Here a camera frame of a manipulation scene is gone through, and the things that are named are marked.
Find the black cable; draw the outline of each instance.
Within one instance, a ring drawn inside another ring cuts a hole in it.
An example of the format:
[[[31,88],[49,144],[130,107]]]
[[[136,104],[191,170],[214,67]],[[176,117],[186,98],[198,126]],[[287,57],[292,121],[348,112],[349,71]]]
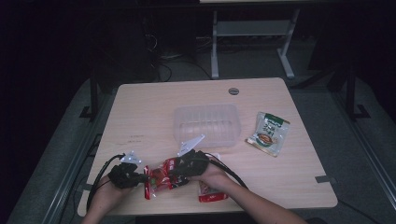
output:
[[[361,214],[362,216],[367,217],[367,218],[370,219],[373,223],[375,223],[375,224],[380,224],[380,222],[378,222],[377,220],[375,220],[373,217],[370,217],[369,215],[365,214],[364,212],[362,212],[361,210],[355,208],[354,206],[350,205],[349,203],[346,203],[346,202],[344,202],[344,201],[342,201],[342,200],[340,200],[340,199],[338,199],[338,202],[341,203],[341,204],[343,204],[343,205],[345,205],[346,207],[348,207],[348,208],[354,210],[355,212]]]
[[[91,145],[90,149],[88,150],[86,157],[94,156],[94,155],[91,155],[91,153],[93,152],[94,149],[96,149],[97,147],[99,147],[100,140],[97,140],[97,139],[98,139],[99,137],[102,137],[102,135],[103,135],[102,133],[98,133],[98,134],[95,136],[95,138],[93,139],[93,142],[94,142],[94,143]]]
[[[234,173],[231,169],[221,165],[219,162],[217,161],[210,161],[210,163],[216,165],[217,167],[219,167],[220,169],[224,170],[226,173],[228,173],[229,175],[231,175],[233,178],[235,178],[236,181],[238,181],[238,183],[244,187],[245,189],[248,189],[248,186],[244,183],[244,181],[239,177],[239,175],[237,175],[236,173]]]
[[[232,38],[223,38],[220,42],[218,41],[218,53],[235,54],[240,51],[242,51],[242,45],[234,42]]]
[[[213,80],[212,76],[210,76],[206,72],[206,70],[201,65],[199,65],[198,63],[193,63],[193,62],[189,62],[189,61],[177,61],[177,62],[166,62],[166,63],[190,63],[190,64],[193,64],[193,65],[199,67],[205,73],[205,75],[209,78],[209,80]]]
[[[107,184],[108,182],[110,182],[111,180],[107,180],[105,183],[101,184],[99,187],[96,188],[96,191],[99,190],[99,188],[101,188],[103,185]]]
[[[214,156],[213,154],[210,154],[210,153],[205,152],[205,155],[209,155],[209,156],[215,158],[219,163],[221,163],[221,165],[223,165],[224,167],[228,168],[228,166],[227,166],[224,162],[222,162],[221,160],[219,160],[219,159],[218,159],[216,156]]]
[[[104,173],[105,170],[107,169],[107,166],[108,166],[112,161],[114,161],[116,158],[122,159],[124,156],[125,156],[125,154],[113,156],[109,161],[107,161],[107,162],[105,163],[105,165],[104,165],[104,166],[102,167],[102,169],[100,170],[98,176],[96,177],[95,181],[93,182],[93,185],[92,185],[92,188],[91,188],[91,191],[90,191],[90,195],[88,196],[88,200],[87,200],[87,212],[88,212],[88,210],[90,209],[92,198],[93,198],[93,196],[95,195],[96,191],[98,190],[97,185],[99,184],[99,181],[100,181],[100,179],[102,178],[103,173]]]
[[[163,79],[161,78],[161,74],[159,73],[158,74],[158,78],[159,78],[159,80],[161,81],[161,82],[167,82],[167,81],[169,81],[169,79],[171,79],[171,77],[172,77],[172,69],[170,68],[170,67],[168,67],[168,66],[166,66],[165,64],[163,64],[163,63],[160,63],[160,64],[158,64],[159,66],[162,66],[162,67],[165,67],[166,69],[168,69],[168,71],[169,71],[169,77],[165,80],[165,81],[163,81]]]
[[[204,38],[208,39],[208,41],[206,41],[204,44],[197,46],[197,48],[195,49],[197,53],[209,52],[212,49],[212,44],[213,44],[212,38],[211,37],[204,37]]]

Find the gray carpet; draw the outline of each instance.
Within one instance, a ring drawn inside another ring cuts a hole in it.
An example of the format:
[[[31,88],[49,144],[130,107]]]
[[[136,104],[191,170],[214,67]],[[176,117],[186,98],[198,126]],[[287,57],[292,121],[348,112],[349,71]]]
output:
[[[290,86],[315,74],[316,71],[306,70],[315,41],[294,41],[290,45],[288,55],[296,75],[293,80],[285,78],[281,63],[276,56],[278,46],[278,42],[263,40],[263,44],[255,49],[247,48],[235,53],[220,54],[219,79],[282,77]],[[205,71],[210,71],[209,53],[197,54],[196,63],[199,66],[191,63],[191,58],[188,57],[166,63],[172,69],[169,81],[208,79]],[[170,76],[169,70],[164,67],[160,72],[162,80]],[[321,217],[328,223],[334,224],[374,223],[365,215],[379,223],[396,223],[395,208],[389,202],[361,141],[352,128],[353,125],[357,125],[362,129],[389,172],[389,177],[395,180],[395,124],[378,105],[370,88],[359,80],[356,102],[363,104],[372,118],[359,119],[356,123],[351,123],[345,116],[342,103],[339,102],[340,98],[341,100],[344,98],[344,92],[341,91],[339,94],[328,92],[325,89],[327,80],[327,77],[323,78],[306,90],[292,90],[290,93],[323,167],[332,179],[332,186],[338,199],[352,205],[361,213],[344,203],[339,203],[332,209],[299,209],[295,212],[304,218]],[[81,217],[76,213],[82,190],[80,183],[85,182],[93,158],[88,157],[80,170],[77,166],[70,168],[75,169],[78,173],[76,176],[70,176],[65,180],[65,175],[70,164],[74,164],[73,161],[81,161],[81,158],[75,157],[78,150],[83,150],[83,155],[86,155],[95,137],[100,139],[97,134],[102,133],[105,128],[116,91],[113,94],[99,94],[100,114],[94,122],[89,122],[88,119],[78,117],[82,108],[90,103],[89,82],[81,86],[16,205],[9,223],[46,223],[49,220],[52,223],[58,220],[61,223],[79,223],[81,221]],[[67,195],[61,192],[64,190],[62,189],[64,183],[72,184],[73,181],[75,181],[73,188],[66,188],[69,197],[62,198],[61,195]],[[58,207],[62,209],[53,209],[54,206],[51,206],[53,202],[60,202]],[[135,218],[106,217],[103,223],[135,223]]]

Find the clear plastic container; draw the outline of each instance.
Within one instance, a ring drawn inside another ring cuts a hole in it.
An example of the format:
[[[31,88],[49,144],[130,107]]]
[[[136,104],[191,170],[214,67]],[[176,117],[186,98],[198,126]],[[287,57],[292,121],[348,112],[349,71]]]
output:
[[[198,137],[205,138],[195,147],[232,147],[241,133],[235,105],[186,105],[175,110],[174,136],[181,144]]]

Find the snack bag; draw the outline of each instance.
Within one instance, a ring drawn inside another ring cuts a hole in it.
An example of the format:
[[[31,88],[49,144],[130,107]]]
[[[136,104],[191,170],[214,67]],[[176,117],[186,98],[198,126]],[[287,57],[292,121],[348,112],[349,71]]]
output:
[[[157,197],[157,193],[164,189],[175,189],[189,183],[182,175],[170,175],[169,171],[175,169],[177,158],[171,158],[160,165],[145,166],[144,174],[148,175],[145,183],[145,198]]]
[[[246,141],[273,157],[279,155],[290,123],[272,114],[257,114],[256,132]]]
[[[220,154],[219,153],[214,153],[211,154],[214,157],[216,157],[218,160],[220,160]],[[228,198],[228,195],[220,192],[216,189],[210,188],[206,183],[202,181],[198,181],[199,183],[199,188],[198,188],[198,200],[200,203],[211,203],[211,202],[217,202],[221,201],[224,199]]]

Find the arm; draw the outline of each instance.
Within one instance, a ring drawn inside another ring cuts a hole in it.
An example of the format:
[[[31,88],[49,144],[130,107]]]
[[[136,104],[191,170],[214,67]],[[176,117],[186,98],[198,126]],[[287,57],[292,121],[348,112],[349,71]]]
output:
[[[111,183],[107,175],[102,177],[98,187],[99,189],[92,198],[91,207],[82,219],[82,224],[99,223],[133,189],[117,188]]]
[[[202,175],[193,176],[189,179],[202,180],[210,188],[228,194],[258,223],[306,223],[291,211],[233,182],[230,177],[213,164],[209,163],[206,171]]]

